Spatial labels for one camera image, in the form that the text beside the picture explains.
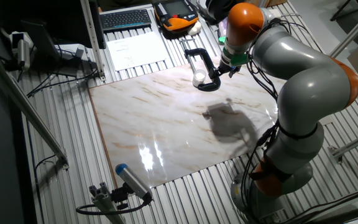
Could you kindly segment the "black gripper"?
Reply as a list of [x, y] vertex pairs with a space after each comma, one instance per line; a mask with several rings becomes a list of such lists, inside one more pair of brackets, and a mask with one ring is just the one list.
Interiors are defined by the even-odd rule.
[[219, 63], [219, 67], [218, 67], [218, 71], [221, 75], [225, 74], [225, 73], [228, 73], [229, 74], [229, 78], [232, 78], [232, 76], [235, 74], [235, 73], [238, 73], [240, 72], [242, 66], [239, 65], [239, 66], [236, 66], [236, 67], [232, 67], [232, 66], [229, 66], [229, 65], [226, 65], [223, 61], [220, 61]]

